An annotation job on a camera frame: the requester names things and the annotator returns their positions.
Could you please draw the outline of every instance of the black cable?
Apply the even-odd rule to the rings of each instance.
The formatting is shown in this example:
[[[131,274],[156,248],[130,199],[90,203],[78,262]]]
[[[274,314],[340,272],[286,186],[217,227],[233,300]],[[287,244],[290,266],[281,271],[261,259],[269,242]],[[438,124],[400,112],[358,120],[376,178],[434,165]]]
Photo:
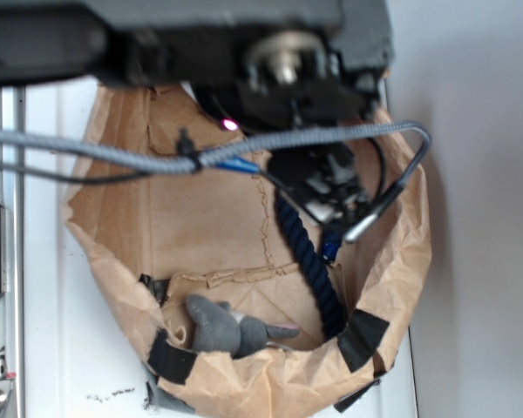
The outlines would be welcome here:
[[[202,167],[214,167],[230,158],[247,152],[280,150],[298,146],[325,145],[381,136],[397,131],[416,131],[423,139],[420,149],[399,179],[398,185],[404,187],[409,177],[417,169],[418,163],[426,154],[431,142],[430,134],[426,129],[418,122],[410,120],[390,124],[309,128],[306,130],[255,135],[246,141],[233,142],[200,152],[198,160]],[[16,131],[0,131],[0,144],[86,156],[132,168],[137,172],[179,175],[197,171],[195,163],[186,157],[159,158],[141,155],[107,145],[61,140],[45,135],[27,134]]]
[[[373,200],[374,202],[376,202],[377,199],[384,192],[384,187],[385,187],[385,169],[386,169],[386,166],[385,166],[385,156],[384,156],[384,150],[382,149],[382,147],[376,141],[375,138],[367,138],[367,139],[370,141],[370,143],[376,149],[377,158],[378,158],[379,164],[380,164],[380,182],[377,185],[377,192],[376,192],[376,195],[374,196],[374,200]]]
[[[55,172],[47,172],[46,170],[40,170],[34,167],[27,167],[24,165],[16,165],[9,163],[0,163],[0,170],[5,170],[7,172],[18,172],[20,174],[28,174],[30,176],[39,177],[41,179],[48,179],[73,185],[110,185],[114,183],[121,183],[124,181],[142,179],[144,177],[152,175],[148,172],[130,172],[127,174],[106,177],[72,177],[57,174]]]
[[[270,172],[260,170],[258,171],[258,174],[260,174],[262,177],[265,177],[267,180],[273,183],[275,187],[277,187],[279,190],[284,190],[286,192],[289,189],[287,185],[285,185],[282,181],[280,181],[276,176],[274,176]]]

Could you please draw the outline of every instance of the navy blue rope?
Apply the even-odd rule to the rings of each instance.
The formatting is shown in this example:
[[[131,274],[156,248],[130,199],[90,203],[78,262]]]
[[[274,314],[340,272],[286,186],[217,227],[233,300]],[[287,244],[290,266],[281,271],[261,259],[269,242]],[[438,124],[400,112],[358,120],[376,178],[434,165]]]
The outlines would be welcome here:
[[[300,264],[312,292],[317,300],[323,322],[323,333],[327,339],[340,334],[344,328],[343,308],[329,281],[325,263],[316,253],[314,244],[302,224],[298,212],[287,200],[277,193],[275,208],[281,232],[292,249],[296,262]]]

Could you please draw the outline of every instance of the gray stuffed mouse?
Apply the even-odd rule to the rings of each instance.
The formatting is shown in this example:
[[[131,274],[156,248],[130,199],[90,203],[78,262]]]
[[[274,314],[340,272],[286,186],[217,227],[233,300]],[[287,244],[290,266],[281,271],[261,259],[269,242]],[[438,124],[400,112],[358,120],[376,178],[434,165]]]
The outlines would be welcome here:
[[[198,294],[186,299],[186,309],[196,324],[192,351],[226,351],[241,358],[265,348],[268,338],[293,338],[294,324],[271,326],[257,318],[231,310],[227,302],[213,303]]]

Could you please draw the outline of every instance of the white wall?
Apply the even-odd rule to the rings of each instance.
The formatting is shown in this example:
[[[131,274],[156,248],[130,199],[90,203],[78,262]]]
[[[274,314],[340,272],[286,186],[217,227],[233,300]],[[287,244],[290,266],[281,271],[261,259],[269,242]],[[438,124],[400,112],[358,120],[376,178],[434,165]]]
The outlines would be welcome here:
[[[395,118],[434,135],[421,418],[523,417],[523,0],[390,0]]]

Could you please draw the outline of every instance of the crumpled paper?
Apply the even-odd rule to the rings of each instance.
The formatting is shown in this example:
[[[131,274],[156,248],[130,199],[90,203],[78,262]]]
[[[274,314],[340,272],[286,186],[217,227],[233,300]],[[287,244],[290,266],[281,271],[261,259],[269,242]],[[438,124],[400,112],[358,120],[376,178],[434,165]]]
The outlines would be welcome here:
[[[380,110],[377,122],[389,120]],[[179,87],[111,91],[100,87],[85,135],[87,141],[147,155],[174,154],[186,127],[205,148],[243,140],[222,131]],[[412,151],[401,135],[378,139],[390,183]],[[370,193],[378,163],[365,141],[352,144],[357,170]],[[267,152],[244,156],[263,165]],[[98,176],[124,169],[80,158],[75,174]],[[268,323],[294,322],[301,334],[285,343],[232,360],[226,353],[198,356],[185,385],[159,379],[160,388],[199,415],[305,417],[364,388],[389,370],[422,292],[431,261],[425,175],[414,173],[407,189],[354,245],[342,247],[330,277],[345,308],[390,322],[382,342],[362,368],[351,373],[336,339],[324,342],[316,301],[279,233],[274,187],[257,176],[217,170],[179,177],[155,176],[118,185],[73,186],[65,223],[85,249],[98,287],[121,330],[142,361],[165,328],[176,347],[189,347],[193,324],[184,299],[201,293],[227,300],[235,310]],[[317,228],[304,224],[316,247]],[[144,273],[171,279],[160,308]]]

